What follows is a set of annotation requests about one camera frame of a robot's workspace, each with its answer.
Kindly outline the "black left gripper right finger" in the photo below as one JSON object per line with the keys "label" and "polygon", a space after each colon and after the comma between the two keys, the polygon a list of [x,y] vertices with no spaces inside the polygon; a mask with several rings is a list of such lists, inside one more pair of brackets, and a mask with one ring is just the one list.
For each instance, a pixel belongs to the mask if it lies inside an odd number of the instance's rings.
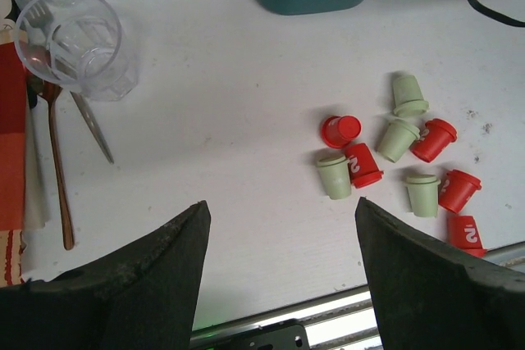
{"label": "black left gripper right finger", "polygon": [[355,211],[385,349],[522,349],[524,275],[406,225],[366,198]]}

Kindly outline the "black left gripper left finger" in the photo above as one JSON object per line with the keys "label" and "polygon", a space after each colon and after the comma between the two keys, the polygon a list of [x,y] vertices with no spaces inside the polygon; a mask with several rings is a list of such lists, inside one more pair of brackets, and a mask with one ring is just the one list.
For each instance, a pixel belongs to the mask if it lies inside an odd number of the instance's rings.
{"label": "black left gripper left finger", "polygon": [[197,202],[54,280],[1,290],[3,349],[187,349],[211,214]]}

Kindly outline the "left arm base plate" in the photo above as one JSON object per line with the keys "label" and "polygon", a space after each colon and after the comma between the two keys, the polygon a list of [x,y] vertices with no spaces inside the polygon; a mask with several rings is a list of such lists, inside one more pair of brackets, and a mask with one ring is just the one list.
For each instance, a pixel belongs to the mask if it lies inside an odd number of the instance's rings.
{"label": "left arm base plate", "polygon": [[214,350],[309,350],[306,329],[297,320],[267,325],[235,334],[227,339],[214,339],[209,344],[194,344],[190,349]]}

